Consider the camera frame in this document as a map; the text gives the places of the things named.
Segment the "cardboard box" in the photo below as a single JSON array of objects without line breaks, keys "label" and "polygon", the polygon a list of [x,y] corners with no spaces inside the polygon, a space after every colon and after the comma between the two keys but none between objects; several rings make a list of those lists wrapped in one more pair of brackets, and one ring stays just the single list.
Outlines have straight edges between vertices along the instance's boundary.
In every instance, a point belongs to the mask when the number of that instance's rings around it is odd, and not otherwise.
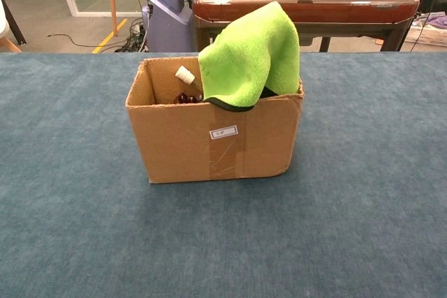
[{"label": "cardboard box", "polygon": [[196,57],[146,59],[126,99],[151,183],[281,174],[290,165],[304,92],[263,98],[248,112],[211,103],[173,104],[193,87],[175,78],[185,66],[200,81]]}]

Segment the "blue-gray carpet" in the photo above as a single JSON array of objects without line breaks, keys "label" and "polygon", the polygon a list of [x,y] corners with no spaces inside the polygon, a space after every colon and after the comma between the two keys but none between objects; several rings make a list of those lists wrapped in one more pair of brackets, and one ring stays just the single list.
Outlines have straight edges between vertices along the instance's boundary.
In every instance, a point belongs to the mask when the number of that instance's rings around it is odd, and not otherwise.
[{"label": "blue-gray carpet", "polygon": [[140,58],[0,55],[0,297],[447,297],[446,54],[302,54],[287,173],[154,186]]}]

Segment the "green cloth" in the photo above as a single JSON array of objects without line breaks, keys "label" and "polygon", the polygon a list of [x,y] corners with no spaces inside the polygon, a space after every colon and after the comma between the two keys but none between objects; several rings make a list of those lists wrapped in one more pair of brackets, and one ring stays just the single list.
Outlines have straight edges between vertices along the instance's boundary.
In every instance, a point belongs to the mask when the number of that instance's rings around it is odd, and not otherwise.
[{"label": "green cloth", "polygon": [[230,23],[198,61],[204,100],[226,110],[250,110],[263,91],[298,90],[298,33],[276,1]]}]

